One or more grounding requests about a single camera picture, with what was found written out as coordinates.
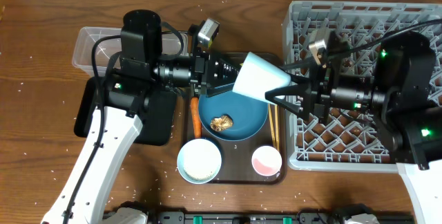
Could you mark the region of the blue plate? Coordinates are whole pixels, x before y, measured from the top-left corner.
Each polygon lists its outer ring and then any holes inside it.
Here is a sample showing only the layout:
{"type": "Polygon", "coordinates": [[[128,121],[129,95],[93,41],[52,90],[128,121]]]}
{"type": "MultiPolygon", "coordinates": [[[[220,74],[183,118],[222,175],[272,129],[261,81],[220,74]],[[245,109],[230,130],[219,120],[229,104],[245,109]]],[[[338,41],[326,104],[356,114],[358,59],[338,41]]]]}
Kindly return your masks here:
{"type": "Polygon", "coordinates": [[[268,116],[267,103],[232,91],[213,97],[201,95],[198,111],[202,126],[213,136],[226,141],[241,141],[254,136],[265,125],[268,116]],[[210,127],[214,118],[228,116],[233,125],[224,131],[210,127]]]}

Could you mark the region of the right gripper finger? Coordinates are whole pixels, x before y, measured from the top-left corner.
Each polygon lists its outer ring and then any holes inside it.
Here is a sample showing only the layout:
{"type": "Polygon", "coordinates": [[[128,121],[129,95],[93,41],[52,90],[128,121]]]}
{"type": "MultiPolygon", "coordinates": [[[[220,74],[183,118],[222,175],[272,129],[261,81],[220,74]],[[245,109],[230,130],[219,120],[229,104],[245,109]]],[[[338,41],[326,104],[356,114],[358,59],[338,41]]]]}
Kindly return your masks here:
{"type": "MultiPolygon", "coordinates": [[[[284,65],[281,66],[280,69],[282,69],[283,71],[289,71],[291,69],[295,69],[295,68],[304,68],[304,66],[298,66],[298,65],[284,65]]],[[[291,77],[291,81],[297,84],[304,84],[304,83],[308,83],[310,82],[310,79],[308,77],[304,77],[304,76],[299,76],[299,75],[294,75],[289,73],[290,77],[291,77]]]]}
{"type": "Polygon", "coordinates": [[[280,88],[275,88],[273,90],[267,91],[265,93],[265,99],[275,105],[288,110],[291,113],[302,113],[303,108],[301,106],[295,105],[285,100],[286,96],[301,96],[304,93],[303,85],[292,85],[280,88]]]}

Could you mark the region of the brown food scrap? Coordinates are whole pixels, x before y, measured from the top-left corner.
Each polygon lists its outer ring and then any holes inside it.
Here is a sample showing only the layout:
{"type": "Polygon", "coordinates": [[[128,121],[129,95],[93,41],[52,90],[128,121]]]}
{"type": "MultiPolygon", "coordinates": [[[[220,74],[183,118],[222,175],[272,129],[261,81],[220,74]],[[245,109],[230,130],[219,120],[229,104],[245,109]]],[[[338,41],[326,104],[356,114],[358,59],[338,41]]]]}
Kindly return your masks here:
{"type": "Polygon", "coordinates": [[[213,118],[210,122],[210,127],[217,132],[225,131],[233,126],[233,120],[228,115],[222,115],[213,118]]]}

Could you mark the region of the orange carrot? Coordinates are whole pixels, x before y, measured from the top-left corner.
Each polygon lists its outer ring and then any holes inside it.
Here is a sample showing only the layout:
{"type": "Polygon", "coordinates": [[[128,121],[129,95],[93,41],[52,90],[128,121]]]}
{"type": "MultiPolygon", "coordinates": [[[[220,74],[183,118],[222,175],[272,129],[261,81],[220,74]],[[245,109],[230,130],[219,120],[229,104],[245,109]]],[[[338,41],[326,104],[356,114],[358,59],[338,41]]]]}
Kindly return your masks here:
{"type": "Polygon", "coordinates": [[[201,138],[202,135],[202,124],[199,117],[198,104],[199,104],[199,98],[192,97],[190,107],[191,107],[191,117],[193,121],[193,133],[195,139],[201,138]]]}

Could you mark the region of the pink small cup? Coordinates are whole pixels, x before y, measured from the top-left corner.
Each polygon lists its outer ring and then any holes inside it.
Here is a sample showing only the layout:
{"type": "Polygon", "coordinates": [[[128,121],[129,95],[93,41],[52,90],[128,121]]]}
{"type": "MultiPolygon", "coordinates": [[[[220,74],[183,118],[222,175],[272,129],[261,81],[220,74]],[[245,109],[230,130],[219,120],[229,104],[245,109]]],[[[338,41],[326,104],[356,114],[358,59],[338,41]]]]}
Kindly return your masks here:
{"type": "Polygon", "coordinates": [[[254,171],[261,176],[276,175],[282,167],[282,156],[271,146],[258,147],[252,154],[251,164],[254,171]]]}

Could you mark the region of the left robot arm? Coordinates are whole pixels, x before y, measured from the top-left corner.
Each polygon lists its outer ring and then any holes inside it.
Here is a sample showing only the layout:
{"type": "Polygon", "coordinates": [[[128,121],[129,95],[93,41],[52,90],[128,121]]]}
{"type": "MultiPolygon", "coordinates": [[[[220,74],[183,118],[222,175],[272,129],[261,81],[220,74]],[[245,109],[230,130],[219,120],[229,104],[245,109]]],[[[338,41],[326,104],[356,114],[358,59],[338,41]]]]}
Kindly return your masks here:
{"type": "Polygon", "coordinates": [[[240,70],[229,58],[208,53],[220,25],[207,19],[187,31],[191,52],[166,54],[162,36],[183,34],[151,10],[133,10],[123,18],[117,38],[122,49],[106,72],[93,74],[94,111],[86,142],[44,223],[103,223],[106,201],[129,148],[141,134],[162,91],[215,96],[230,91],[240,70]]]}

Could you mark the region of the light blue cup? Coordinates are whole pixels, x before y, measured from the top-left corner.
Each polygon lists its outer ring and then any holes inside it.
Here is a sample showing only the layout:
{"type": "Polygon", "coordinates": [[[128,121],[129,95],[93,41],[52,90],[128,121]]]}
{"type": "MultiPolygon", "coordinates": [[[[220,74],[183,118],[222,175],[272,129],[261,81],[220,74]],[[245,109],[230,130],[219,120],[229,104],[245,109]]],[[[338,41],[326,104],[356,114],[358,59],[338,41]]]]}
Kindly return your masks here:
{"type": "Polygon", "coordinates": [[[271,104],[269,100],[266,100],[265,93],[290,84],[291,76],[288,73],[249,52],[238,73],[232,91],[271,104]]]}

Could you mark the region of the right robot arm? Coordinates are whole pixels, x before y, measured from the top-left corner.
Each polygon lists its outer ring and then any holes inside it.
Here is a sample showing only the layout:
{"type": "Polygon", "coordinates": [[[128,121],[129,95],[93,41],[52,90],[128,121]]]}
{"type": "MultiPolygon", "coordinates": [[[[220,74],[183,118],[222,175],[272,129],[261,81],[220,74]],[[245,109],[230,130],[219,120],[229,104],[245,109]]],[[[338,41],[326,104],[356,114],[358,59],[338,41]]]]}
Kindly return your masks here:
{"type": "Polygon", "coordinates": [[[354,53],[332,30],[317,30],[305,62],[309,76],[291,76],[289,86],[267,91],[270,102],[307,119],[327,120],[332,108],[372,116],[372,126],[389,151],[408,190],[419,223],[441,222],[441,107],[430,100],[436,55],[418,32],[388,33],[373,75],[342,75],[354,53]]]}

